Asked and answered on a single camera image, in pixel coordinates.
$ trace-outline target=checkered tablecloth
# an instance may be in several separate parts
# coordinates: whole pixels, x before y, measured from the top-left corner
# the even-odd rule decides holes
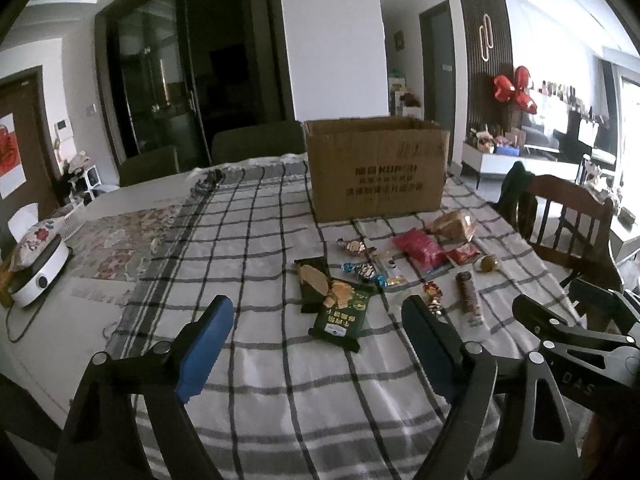
[[[518,357],[538,340],[515,322],[520,293],[577,319],[542,261],[481,198],[449,179],[442,211],[401,218],[318,224],[306,163],[228,169],[196,186],[108,344],[117,357],[172,339],[217,294],[231,298],[235,325],[200,396],[186,409],[225,478],[412,478],[449,407],[434,394],[401,326],[400,306],[435,279],[460,321],[453,270],[420,272],[401,257],[408,283],[373,297],[358,354],[308,335],[315,315],[300,313],[294,260],[323,255],[332,275],[351,259],[335,241],[365,237],[379,250],[441,212],[462,209],[477,222],[475,243],[496,254],[500,270],[478,275],[493,354]],[[158,478],[168,473],[143,399],[138,423]],[[477,478],[498,421],[492,406],[470,468]]]

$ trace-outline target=green snack package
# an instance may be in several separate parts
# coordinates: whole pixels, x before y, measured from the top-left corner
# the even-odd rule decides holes
[[[324,303],[309,335],[325,339],[351,352],[359,352],[360,330],[369,299],[376,293],[370,286],[331,280]]]
[[[300,279],[303,314],[320,311],[324,298],[329,293],[329,266],[323,256],[302,258],[295,261]]]

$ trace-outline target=window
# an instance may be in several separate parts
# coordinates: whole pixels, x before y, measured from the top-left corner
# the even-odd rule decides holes
[[[640,85],[622,79],[622,205],[640,216]]]

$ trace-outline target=wood slat wall panel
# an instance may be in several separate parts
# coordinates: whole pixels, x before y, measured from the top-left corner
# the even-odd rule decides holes
[[[486,124],[508,127],[511,107],[494,98],[494,78],[505,75],[513,81],[513,47],[511,27],[505,0],[460,0],[465,23],[466,60],[468,71],[468,103],[466,130]],[[489,50],[489,61],[482,60],[479,28],[484,14],[491,17],[494,47]]]

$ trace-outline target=red door decoration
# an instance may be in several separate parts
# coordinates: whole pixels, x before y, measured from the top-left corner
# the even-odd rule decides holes
[[[518,106],[529,114],[538,113],[536,102],[525,92],[529,86],[529,70],[525,66],[516,69],[515,85],[507,76],[499,75],[494,78],[494,96],[501,103],[514,99]]]
[[[0,196],[7,197],[25,182],[15,134],[14,115],[9,114],[0,119]]]

